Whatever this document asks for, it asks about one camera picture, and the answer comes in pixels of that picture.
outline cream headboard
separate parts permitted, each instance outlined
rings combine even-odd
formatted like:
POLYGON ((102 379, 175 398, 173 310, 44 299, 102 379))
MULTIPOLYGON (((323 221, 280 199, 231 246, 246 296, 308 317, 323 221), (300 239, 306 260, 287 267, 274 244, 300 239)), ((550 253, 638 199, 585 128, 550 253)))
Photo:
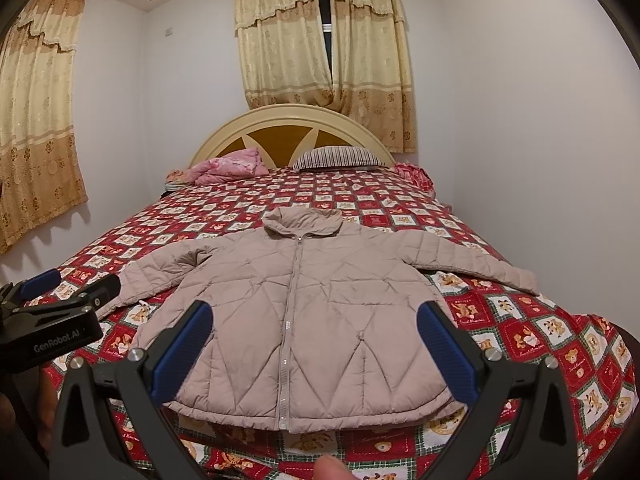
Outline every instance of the cream headboard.
POLYGON ((362 146, 387 166, 395 164, 382 142, 356 121, 317 106, 277 104, 256 108, 222 126, 200 147, 191 166, 254 146, 269 169, 292 166, 302 153, 321 146, 362 146))

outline pink puffer jacket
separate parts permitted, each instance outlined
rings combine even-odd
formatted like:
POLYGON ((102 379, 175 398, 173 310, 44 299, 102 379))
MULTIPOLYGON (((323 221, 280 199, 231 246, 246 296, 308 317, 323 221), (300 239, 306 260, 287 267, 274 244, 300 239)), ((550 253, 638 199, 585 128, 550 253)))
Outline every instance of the pink puffer jacket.
POLYGON ((177 286, 133 345, 148 347, 198 299, 215 332, 170 407, 220 424, 309 433, 406 424, 460 407, 415 327, 444 298, 417 269, 534 292, 536 280, 425 231, 392 234, 338 210, 281 207, 264 227, 169 244, 124 267, 101 317, 177 286))

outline floral curtain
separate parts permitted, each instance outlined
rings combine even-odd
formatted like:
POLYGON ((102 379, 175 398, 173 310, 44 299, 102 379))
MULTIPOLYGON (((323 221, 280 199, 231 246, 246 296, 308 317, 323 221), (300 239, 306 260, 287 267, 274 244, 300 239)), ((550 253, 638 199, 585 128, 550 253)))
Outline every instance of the floral curtain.
POLYGON ((87 196, 71 118, 84 0, 30 0, 0 48, 0 253, 87 196))
POLYGON ((331 0, 334 101, 393 153, 415 153, 415 105, 400 0, 331 0))
POLYGON ((236 34, 251 108, 332 102, 318 0, 236 0, 236 34))

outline pillow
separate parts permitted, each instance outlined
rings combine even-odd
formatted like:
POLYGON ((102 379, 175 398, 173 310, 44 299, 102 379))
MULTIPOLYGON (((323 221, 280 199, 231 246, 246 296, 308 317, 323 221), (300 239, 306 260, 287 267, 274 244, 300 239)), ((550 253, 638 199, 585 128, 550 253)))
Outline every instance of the pillow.
POLYGON ((323 146, 300 155, 294 170, 339 170, 343 168, 384 167, 383 162, 359 146, 323 146))

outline red bedspread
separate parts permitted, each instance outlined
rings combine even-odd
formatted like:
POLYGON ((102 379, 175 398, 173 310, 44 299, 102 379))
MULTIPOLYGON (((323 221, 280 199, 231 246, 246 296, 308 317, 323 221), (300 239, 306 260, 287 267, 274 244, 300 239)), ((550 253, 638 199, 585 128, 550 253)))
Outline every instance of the red bedspread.
MULTIPOLYGON (((185 189, 152 204, 65 262, 60 267, 63 283, 44 301, 68 298, 85 283, 118 272, 128 261, 164 244, 258 227, 264 211, 282 205, 337 208, 348 221, 388 231, 424 229, 501 257, 446 208, 391 171, 297 174, 278 170, 253 180, 185 189)), ((492 282, 444 272, 428 274, 428 279, 444 295, 459 326, 469 330, 481 347, 501 348, 512 360, 523 362, 556 356, 572 394, 580 478, 588 478, 637 403, 633 364, 616 330, 601 317, 570 316, 543 296, 536 298, 492 282)), ((73 355, 92 363, 120 359, 137 327, 169 294, 116 311, 101 323, 102 340, 73 355)), ((71 356, 56 359, 50 368, 56 386, 71 356)), ((515 409, 511 403, 505 406, 474 477, 487 472, 495 460, 515 409)), ((114 412, 132 456, 145 465, 145 453, 123 407, 114 403, 114 412)), ((289 435, 213 427, 172 414, 185 445, 203 467, 212 472, 242 472, 256 480, 310 479, 313 460, 322 453, 347 461, 362 479, 415 479, 436 458, 461 416, 402 430, 289 435)))

